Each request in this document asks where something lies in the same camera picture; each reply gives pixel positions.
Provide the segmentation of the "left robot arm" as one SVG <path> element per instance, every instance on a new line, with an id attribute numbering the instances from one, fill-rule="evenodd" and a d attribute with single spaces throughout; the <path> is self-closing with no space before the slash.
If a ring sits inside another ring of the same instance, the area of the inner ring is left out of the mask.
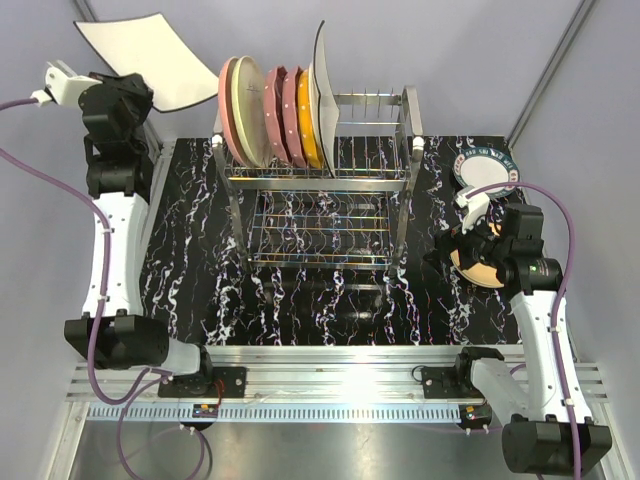
<path id="1" fill-rule="evenodd" d="M 153 92 L 138 74 L 92 73 L 82 80 L 78 105 L 87 130 L 87 203 L 94 214 L 94 256 L 81 316 L 64 325 L 65 340 L 83 356 L 89 379 L 99 370 L 146 367 L 178 395 L 203 397 L 215 385 L 206 349 L 169 336 L 145 316 L 139 285 L 144 224 L 154 165 L 143 124 Z"/>

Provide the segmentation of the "beige tan round plate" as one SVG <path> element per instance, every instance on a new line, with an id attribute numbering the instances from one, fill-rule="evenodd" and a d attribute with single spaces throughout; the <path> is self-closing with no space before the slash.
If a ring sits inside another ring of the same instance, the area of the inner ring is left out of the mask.
<path id="1" fill-rule="evenodd" d="M 454 253 L 452 264 L 455 270 L 472 284 L 489 289 L 500 289 L 504 286 L 498 279 L 496 267 L 476 264 L 468 270 L 463 270 L 457 265 L 457 260 L 457 253 Z"/>

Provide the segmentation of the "teal-rimmed lettered plate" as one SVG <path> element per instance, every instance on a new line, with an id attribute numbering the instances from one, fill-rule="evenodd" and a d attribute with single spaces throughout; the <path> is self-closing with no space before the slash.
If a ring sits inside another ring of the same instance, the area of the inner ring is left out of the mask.
<path id="1" fill-rule="evenodd" d="M 473 147 L 459 153 L 453 175 L 462 188 L 481 188 L 521 180 L 520 170 L 512 158 L 492 147 Z"/>

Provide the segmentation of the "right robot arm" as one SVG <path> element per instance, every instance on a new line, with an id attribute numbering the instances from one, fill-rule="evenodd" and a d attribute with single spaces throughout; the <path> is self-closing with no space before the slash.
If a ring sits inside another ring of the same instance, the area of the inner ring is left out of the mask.
<path id="1" fill-rule="evenodd" d="M 540 208 L 510 204 L 502 222 L 486 218 L 489 199 L 460 201 L 462 222 L 435 237 L 424 259 L 460 271 L 484 265 L 508 300 L 522 336 L 528 386 L 515 380 L 496 349 L 465 347 L 453 385 L 465 397 L 481 394 L 502 425 L 502 451 L 513 473 L 579 479 L 611 449 L 608 427 L 596 424 L 578 381 L 566 331 L 568 268 L 543 255 Z"/>

